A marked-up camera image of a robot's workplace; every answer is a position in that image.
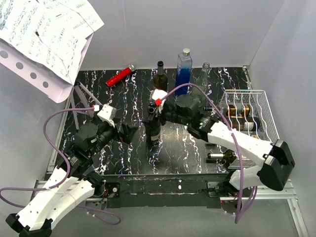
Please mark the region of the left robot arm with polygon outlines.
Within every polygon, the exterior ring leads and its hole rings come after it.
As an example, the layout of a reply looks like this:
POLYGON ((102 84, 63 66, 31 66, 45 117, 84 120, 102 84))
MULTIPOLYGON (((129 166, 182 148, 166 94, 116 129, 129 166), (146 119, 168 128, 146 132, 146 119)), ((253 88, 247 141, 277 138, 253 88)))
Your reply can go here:
POLYGON ((48 237, 58 222, 90 196, 101 197, 106 181, 94 171, 92 157, 110 141, 129 144, 137 127, 122 123, 119 132, 108 122, 82 125, 71 145, 65 150, 66 159, 60 161, 36 196, 19 213, 12 213, 6 223, 21 237, 48 237))

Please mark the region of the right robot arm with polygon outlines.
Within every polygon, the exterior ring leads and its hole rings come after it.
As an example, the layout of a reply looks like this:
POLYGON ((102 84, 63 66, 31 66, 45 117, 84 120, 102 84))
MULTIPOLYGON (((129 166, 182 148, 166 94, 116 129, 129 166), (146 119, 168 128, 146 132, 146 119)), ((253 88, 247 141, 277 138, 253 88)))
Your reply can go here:
POLYGON ((295 166, 286 142, 278 139, 272 143, 229 128, 224 121, 198 111, 190 95, 181 96, 180 102, 173 105, 167 101, 165 91, 154 90, 149 103, 149 117, 144 123, 150 131, 159 131, 166 121, 183 124, 195 138, 224 146, 255 163, 253 167, 239 168, 226 176, 222 187, 227 195, 235 196, 244 188, 260 185, 283 190, 295 166))

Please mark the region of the red glitter microphone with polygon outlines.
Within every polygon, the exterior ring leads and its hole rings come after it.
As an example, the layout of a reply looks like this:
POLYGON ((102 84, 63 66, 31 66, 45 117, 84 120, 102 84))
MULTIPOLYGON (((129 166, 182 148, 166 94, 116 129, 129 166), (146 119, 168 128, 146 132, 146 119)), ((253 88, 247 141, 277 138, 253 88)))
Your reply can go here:
POLYGON ((127 77, 129 74, 135 71, 135 66, 133 64, 129 64, 127 68, 119 72, 117 75, 111 77, 109 80, 106 81, 107 87, 112 87, 113 85, 117 84, 119 81, 127 77))

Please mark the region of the clear glass bottle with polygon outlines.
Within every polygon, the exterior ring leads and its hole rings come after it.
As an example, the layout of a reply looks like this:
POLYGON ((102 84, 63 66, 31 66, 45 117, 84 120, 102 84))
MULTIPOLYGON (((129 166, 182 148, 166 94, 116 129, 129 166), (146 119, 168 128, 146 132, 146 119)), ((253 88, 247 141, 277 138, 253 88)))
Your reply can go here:
MULTIPOLYGON (((194 84, 197 85, 205 94, 208 90, 209 70, 210 70, 210 64, 208 62, 205 62, 202 66, 202 70, 199 77, 194 82, 194 84)), ((195 100, 199 102, 202 102, 205 99, 205 96, 194 86, 191 87, 191 95, 195 100)))

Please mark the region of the blue square glass bottle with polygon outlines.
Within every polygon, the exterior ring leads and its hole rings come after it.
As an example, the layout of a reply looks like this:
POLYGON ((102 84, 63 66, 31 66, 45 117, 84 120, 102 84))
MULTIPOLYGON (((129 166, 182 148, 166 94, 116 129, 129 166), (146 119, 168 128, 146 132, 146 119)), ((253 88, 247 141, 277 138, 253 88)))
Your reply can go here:
POLYGON ((190 49, 184 48, 182 53, 178 54, 175 87, 190 82, 192 64, 190 49))

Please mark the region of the dark green wine bottle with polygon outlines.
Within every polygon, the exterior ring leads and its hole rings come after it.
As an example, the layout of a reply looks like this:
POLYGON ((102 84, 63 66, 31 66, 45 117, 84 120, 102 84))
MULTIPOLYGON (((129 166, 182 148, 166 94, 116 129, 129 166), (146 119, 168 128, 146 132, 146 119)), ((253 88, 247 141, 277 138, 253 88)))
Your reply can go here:
POLYGON ((164 73, 164 64, 162 61, 158 61, 157 73, 154 75, 154 88, 167 91, 167 75, 164 73))

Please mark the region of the dark wine bottle white label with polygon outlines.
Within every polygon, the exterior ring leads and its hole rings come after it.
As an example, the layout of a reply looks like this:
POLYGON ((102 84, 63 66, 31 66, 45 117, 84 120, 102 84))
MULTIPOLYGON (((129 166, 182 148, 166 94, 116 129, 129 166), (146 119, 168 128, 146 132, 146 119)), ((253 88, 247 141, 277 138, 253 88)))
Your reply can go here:
POLYGON ((147 143, 149 145, 157 145, 160 140, 160 120, 157 107, 149 106, 148 115, 142 120, 145 126, 147 143))

